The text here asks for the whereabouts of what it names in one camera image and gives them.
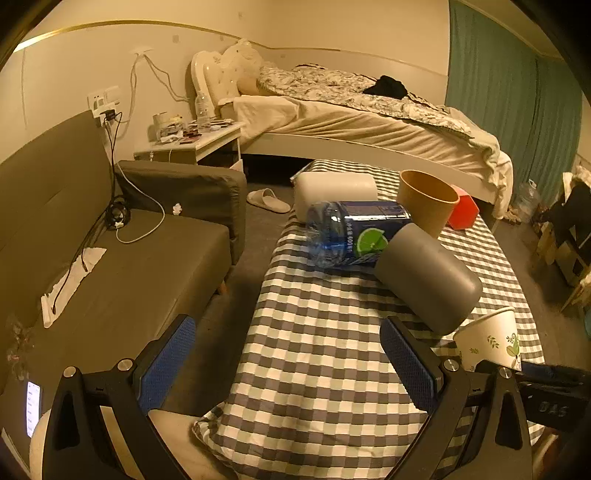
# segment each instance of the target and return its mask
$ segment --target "gray cylinder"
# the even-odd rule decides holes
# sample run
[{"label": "gray cylinder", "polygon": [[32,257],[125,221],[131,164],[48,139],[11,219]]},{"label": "gray cylinder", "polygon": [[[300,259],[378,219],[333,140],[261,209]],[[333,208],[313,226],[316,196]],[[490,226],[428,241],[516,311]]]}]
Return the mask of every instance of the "gray cylinder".
[{"label": "gray cylinder", "polygon": [[482,295],[480,278],[414,223],[390,240],[375,276],[438,335],[456,330]]}]

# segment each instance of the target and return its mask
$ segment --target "wall outlet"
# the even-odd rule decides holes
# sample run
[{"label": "wall outlet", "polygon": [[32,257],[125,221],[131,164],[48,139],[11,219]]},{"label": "wall outlet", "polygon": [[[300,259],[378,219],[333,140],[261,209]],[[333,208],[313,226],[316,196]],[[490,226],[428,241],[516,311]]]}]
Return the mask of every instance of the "wall outlet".
[{"label": "wall outlet", "polygon": [[95,90],[88,94],[88,108],[92,110],[92,115],[95,118],[100,119],[102,124],[105,121],[104,112],[107,110],[115,110],[115,113],[119,113],[116,106],[119,104],[120,97],[121,91],[117,85],[107,89]]},{"label": "wall outlet", "polygon": [[109,87],[105,90],[105,102],[114,103],[115,105],[118,105],[120,99],[121,99],[121,90],[119,88],[119,85]]}]

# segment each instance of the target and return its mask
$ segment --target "table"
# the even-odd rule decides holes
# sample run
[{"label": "table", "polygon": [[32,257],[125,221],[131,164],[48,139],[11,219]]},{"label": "table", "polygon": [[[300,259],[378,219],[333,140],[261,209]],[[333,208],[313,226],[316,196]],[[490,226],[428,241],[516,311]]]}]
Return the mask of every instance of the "table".
[{"label": "table", "polygon": [[[191,143],[181,144],[178,141],[167,144],[152,142],[147,146],[139,147],[134,152],[136,160],[173,161],[175,163],[199,163],[213,166],[227,166],[234,170],[242,171],[242,157],[240,152],[240,128],[242,124],[235,122],[232,125],[214,132],[204,133]],[[230,162],[216,165],[204,159],[214,152],[226,150],[230,152]]]},{"label": "table", "polygon": [[[307,169],[370,173],[381,200],[396,198],[394,171],[335,160]],[[522,358],[542,363],[530,308],[483,220],[466,231],[445,227],[439,240],[482,280],[482,298],[465,324],[514,307]],[[194,433],[240,478],[384,478],[427,419],[381,348],[381,319],[393,315],[435,353],[458,356],[453,334],[436,336],[371,268],[315,267],[304,226],[292,213],[262,283],[230,396],[196,422]],[[467,409],[437,476],[459,453],[471,416]],[[541,429],[530,424],[532,442]]]}]

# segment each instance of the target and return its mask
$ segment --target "plastic water bottle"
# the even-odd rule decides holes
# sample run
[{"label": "plastic water bottle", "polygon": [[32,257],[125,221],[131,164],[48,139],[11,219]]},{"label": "plastic water bottle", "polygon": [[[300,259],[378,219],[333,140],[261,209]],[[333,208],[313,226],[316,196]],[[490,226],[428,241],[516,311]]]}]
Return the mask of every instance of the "plastic water bottle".
[{"label": "plastic water bottle", "polygon": [[197,114],[197,130],[200,134],[209,132],[212,123],[207,111],[207,97],[201,90],[197,90],[195,97],[195,113]]},{"label": "plastic water bottle", "polygon": [[536,190],[536,184],[529,179],[527,183],[522,183],[519,187],[519,193],[515,200],[515,208],[519,219],[523,223],[528,223],[540,203],[540,194]]},{"label": "plastic water bottle", "polygon": [[375,262],[412,220],[397,202],[321,202],[308,210],[311,260],[327,268]]}]

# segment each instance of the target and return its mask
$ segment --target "blue gripper pad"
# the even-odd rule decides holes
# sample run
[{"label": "blue gripper pad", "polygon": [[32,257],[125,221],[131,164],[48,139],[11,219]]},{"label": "blue gripper pad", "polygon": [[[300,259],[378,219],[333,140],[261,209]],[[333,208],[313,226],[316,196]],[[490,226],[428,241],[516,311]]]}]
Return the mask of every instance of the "blue gripper pad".
[{"label": "blue gripper pad", "polygon": [[141,379],[139,407],[144,414],[160,408],[177,372],[195,343],[195,320],[186,317]]},{"label": "blue gripper pad", "polygon": [[429,415],[432,414],[437,408],[436,379],[429,373],[414,349],[389,319],[382,320],[379,340],[415,407],[426,411]]}]

